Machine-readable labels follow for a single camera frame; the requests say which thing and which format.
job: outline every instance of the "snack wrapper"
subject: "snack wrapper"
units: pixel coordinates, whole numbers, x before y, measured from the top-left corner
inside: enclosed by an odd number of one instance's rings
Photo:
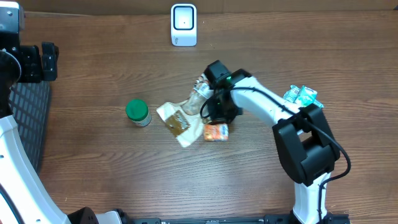
[[[227,124],[205,124],[204,137],[206,141],[227,141],[228,140]]]
[[[290,90],[285,93],[283,99],[300,106],[308,106],[313,103],[323,108],[323,104],[316,100],[317,95],[318,92],[309,87],[303,86],[298,88],[295,85],[291,85]]]
[[[181,103],[166,102],[156,109],[166,127],[182,147],[188,147],[203,134],[204,124],[199,114],[205,101],[213,95],[204,74],[193,85],[188,100]]]

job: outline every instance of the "wood grain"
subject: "wood grain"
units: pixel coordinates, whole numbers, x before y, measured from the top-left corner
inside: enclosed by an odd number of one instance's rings
[[[170,14],[178,0],[20,0],[28,11],[84,15]],[[398,0],[186,0],[198,13],[393,10]]]
[[[353,223],[398,218],[398,13],[290,12],[198,16],[196,47],[172,47],[168,16],[27,18],[23,44],[60,48],[40,178],[70,213],[122,208],[132,217],[246,217],[287,213],[293,182],[270,127],[246,113],[228,142],[181,148],[155,109],[187,98],[220,59],[283,95],[319,92],[352,172],[328,185],[327,207]],[[152,113],[126,118],[129,100]],[[344,171],[336,163],[334,174]]]

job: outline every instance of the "plastic jar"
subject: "plastic jar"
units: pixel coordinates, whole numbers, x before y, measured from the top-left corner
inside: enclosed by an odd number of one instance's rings
[[[126,106],[127,117],[138,127],[147,126],[152,120],[149,108],[143,100],[132,100]]]

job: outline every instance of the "green cap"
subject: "green cap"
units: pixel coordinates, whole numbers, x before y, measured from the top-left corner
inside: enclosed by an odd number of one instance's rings
[[[142,100],[132,100],[126,106],[126,114],[133,121],[142,121],[148,115],[148,106]]]

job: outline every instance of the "wall sensor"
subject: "wall sensor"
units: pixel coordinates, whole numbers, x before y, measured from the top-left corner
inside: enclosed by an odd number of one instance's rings
[[[174,46],[197,44],[197,9],[193,4],[175,4],[172,7],[171,26]]]

